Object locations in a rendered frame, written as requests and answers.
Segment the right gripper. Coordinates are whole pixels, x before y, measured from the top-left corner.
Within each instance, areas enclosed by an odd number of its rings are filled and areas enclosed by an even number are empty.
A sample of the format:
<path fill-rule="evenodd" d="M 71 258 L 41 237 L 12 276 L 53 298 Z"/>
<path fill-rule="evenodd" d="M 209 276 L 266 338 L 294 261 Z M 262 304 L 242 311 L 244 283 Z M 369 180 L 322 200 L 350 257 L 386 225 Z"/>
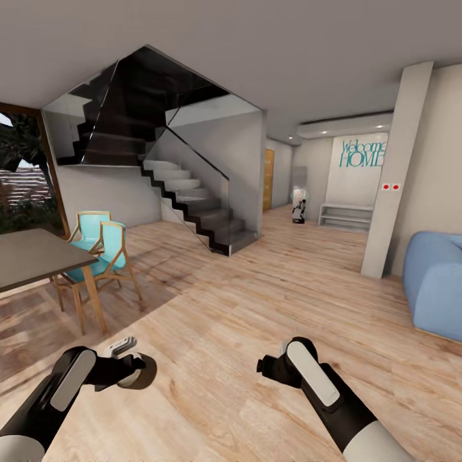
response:
<path fill-rule="evenodd" d="M 280 361 L 281 356 L 279 358 L 273 357 L 272 355 L 266 354 L 264 357 L 261 357 L 258 361 L 258 370 L 263 376 L 277 381 L 278 383 L 286 384 L 287 386 L 291 386 L 294 388 L 301 388 L 302 378 L 295 379 L 291 381 L 291 379 L 285 378 L 280 372 Z"/>

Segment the pillar candle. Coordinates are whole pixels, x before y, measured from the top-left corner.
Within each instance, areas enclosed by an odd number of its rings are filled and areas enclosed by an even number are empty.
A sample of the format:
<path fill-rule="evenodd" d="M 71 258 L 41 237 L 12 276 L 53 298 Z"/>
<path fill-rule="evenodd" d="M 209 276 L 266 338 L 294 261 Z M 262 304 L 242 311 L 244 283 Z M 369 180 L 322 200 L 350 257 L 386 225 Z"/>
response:
<path fill-rule="evenodd" d="M 139 352 L 130 352 L 128 354 L 132 354 L 134 359 L 137 357 L 142 359 L 146 363 L 146 368 L 135 369 L 135 372 L 132 375 L 129 375 L 125 379 L 117 382 L 116 385 L 121 389 L 130 390 L 142 390 L 147 388 L 153 382 L 157 374 L 157 364 L 154 358 Z"/>

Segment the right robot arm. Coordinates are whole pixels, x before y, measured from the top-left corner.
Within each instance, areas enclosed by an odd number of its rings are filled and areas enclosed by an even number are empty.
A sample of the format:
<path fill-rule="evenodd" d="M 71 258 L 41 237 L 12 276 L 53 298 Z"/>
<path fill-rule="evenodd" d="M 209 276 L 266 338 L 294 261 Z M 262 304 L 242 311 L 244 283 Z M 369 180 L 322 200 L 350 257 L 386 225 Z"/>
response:
<path fill-rule="evenodd" d="M 266 354 L 257 367 L 304 391 L 346 462 L 416 462 L 329 364 L 318 362 L 309 339 L 282 341 L 279 358 Z"/>

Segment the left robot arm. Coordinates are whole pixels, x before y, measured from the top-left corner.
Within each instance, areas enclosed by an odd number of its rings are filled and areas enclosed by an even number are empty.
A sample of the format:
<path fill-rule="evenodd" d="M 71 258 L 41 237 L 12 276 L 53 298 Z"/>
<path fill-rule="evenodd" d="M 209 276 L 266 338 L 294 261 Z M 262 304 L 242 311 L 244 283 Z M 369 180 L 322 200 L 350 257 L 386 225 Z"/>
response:
<path fill-rule="evenodd" d="M 0 462 L 41 462 L 82 385 L 95 384 L 95 391 L 102 391 L 132 375 L 135 369 L 146 368 L 146 363 L 132 354 L 117 357 L 134 346 L 136 338 L 125 337 L 108 346 L 103 357 L 85 346 L 66 350 L 52 374 L 0 430 Z"/>

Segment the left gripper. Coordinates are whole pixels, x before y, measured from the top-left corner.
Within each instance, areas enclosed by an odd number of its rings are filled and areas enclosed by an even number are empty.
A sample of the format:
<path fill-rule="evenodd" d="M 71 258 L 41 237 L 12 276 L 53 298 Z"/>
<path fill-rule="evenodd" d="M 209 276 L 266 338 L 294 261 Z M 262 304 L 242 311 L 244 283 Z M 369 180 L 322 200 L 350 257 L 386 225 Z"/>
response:
<path fill-rule="evenodd" d="M 125 379 L 135 372 L 135 369 L 145 369 L 146 363 L 137 357 L 133 358 L 132 354 L 122 356 L 118 359 L 107 358 L 109 362 L 108 373 L 102 382 L 95 384 L 95 391 L 102 391 L 111 385 Z"/>

